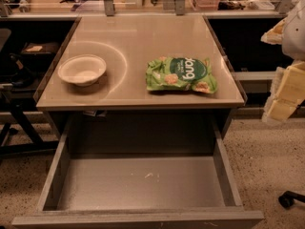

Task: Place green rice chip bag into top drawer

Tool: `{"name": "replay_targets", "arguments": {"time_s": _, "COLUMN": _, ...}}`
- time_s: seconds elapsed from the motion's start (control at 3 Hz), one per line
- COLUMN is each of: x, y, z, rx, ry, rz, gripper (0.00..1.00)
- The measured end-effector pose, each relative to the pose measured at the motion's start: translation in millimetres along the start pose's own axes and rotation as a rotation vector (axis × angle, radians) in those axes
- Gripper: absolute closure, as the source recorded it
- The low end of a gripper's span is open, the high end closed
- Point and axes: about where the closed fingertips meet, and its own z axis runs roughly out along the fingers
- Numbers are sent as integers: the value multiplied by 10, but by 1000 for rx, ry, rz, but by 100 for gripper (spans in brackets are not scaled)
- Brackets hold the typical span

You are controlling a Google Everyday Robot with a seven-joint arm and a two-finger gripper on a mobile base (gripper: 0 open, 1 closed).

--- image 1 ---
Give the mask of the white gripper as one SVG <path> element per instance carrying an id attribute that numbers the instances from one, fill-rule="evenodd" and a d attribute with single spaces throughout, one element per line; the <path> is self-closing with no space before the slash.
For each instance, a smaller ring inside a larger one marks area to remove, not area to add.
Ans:
<path id="1" fill-rule="evenodd" d="M 261 36 L 261 41 L 281 45 L 285 55 L 294 60 L 305 60 L 305 0 L 300 0 L 286 19 Z M 262 121 L 286 121 L 305 100 L 305 62 L 294 61 L 286 69 L 277 67 L 267 98 Z"/>

